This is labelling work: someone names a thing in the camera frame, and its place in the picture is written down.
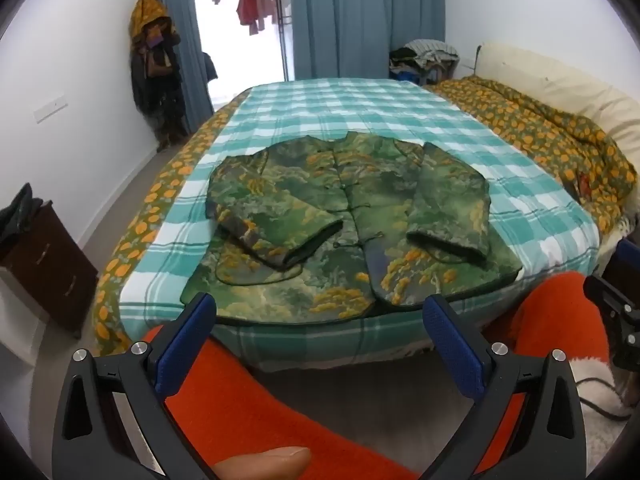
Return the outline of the operator left hand thumb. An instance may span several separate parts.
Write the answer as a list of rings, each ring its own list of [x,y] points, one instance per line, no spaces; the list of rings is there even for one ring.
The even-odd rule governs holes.
[[[286,446],[230,457],[213,466],[213,472],[222,480],[296,480],[310,462],[308,448]]]

